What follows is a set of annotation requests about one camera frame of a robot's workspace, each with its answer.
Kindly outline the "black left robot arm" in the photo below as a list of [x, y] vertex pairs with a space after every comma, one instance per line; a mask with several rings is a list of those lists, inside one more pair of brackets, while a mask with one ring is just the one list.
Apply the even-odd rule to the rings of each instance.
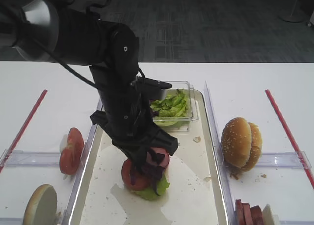
[[33, 62], [53, 62], [73, 73], [88, 66], [104, 110], [91, 115], [132, 162], [132, 171], [160, 179], [164, 156], [178, 141], [153, 122], [150, 101], [169, 89], [167, 82], [146, 78], [138, 64], [139, 39], [124, 24], [102, 21], [55, 1], [33, 0], [21, 7], [0, 6], [0, 44]]

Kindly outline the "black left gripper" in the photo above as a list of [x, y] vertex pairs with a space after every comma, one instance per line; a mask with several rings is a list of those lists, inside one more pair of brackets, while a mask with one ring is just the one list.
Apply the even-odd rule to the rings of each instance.
[[95, 111], [90, 119], [93, 124], [99, 125], [110, 136], [112, 144], [130, 159], [132, 165], [142, 175], [145, 174], [142, 167], [147, 163], [147, 152], [149, 164], [166, 166], [166, 151], [173, 155], [178, 148], [177, 138], [165, 132], [154, 122], [148, 124], [148, 129], [143, 134], [125, 139], [113, 134], [105, 112]]

